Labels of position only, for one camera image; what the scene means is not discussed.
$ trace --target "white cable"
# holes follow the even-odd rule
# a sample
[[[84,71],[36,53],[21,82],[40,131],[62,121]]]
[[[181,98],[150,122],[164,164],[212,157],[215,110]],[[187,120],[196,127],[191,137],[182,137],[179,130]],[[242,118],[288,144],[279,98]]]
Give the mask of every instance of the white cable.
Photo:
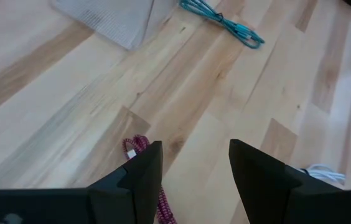
[[[306,173],[304,169],[298,169],[299,171]],[[338,182],[340,184],[344,184],[345,182],[345,175],[340,174],[338,172],[334,172],[332,168],[327,165],[323,164],[313,164],[305,169],[308,174],[314,178],[320,180],[331,180],[334,182]]]

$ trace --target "wooden floor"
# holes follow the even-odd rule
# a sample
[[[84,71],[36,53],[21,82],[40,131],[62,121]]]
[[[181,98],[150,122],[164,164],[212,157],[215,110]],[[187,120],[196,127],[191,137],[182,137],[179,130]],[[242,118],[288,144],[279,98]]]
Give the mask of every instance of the wooden floor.
[[[164,145],[179,223],[248,223],[228,143],[296,167],[324,163],[351,189],[351,8],[338,0],[209,0],[254,27],[251,50],[177,9],[127,52],[48,0],[0,0],[0,188],[80,187],[124,161],[120,142]]]

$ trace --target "pink braided cable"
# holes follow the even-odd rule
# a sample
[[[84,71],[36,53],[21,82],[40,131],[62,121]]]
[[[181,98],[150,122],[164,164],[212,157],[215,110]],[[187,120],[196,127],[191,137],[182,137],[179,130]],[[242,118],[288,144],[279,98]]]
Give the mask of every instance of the pink braided cable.
[[[122,142],[123,151],[126,154],[127,159],[130,159],[127,155],[127,143],[132,145],[136,154],[139,154],[148,147],[149,140],[147,137],[138,134],[135,135],[133,139],[124,139]],[[167,202],[163,187],[161,187],[159,192],[159,203],[157,204],[156,215],[160,224],[177,224],[173,213],[170,210],[169,202]]]

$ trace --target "red braided cable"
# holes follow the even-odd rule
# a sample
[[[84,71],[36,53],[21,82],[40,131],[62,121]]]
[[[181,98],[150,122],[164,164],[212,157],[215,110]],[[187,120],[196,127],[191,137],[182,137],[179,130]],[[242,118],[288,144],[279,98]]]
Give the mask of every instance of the red braided cable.
[[[123,151],[126,154],[127,159],[130,159],[127,154],[127,143],[133,147],[136,154],[139,154],[148,147],[149,140],[147,137],[138,134],[135,135],[133,139],[124,139],[122,142]],[[173,213],[170,210],[169,202],[167,202],[163,187],[161,187],[159,192],[159,203],[157,204],[156,215],[160,224],[177,224]]]

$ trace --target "blue braided cable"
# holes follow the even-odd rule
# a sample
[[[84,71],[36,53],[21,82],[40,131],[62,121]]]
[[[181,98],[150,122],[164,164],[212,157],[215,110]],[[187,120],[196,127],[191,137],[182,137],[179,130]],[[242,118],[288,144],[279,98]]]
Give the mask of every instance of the blue braided cable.
[[[204,0],[180,0],[180,6],[187,11],[217,21],[238,40],[251,49],[257,49],[264,43],[264,40],[254,31],[242,24],[237,24],[225,19],[221,13],[217,13]]]

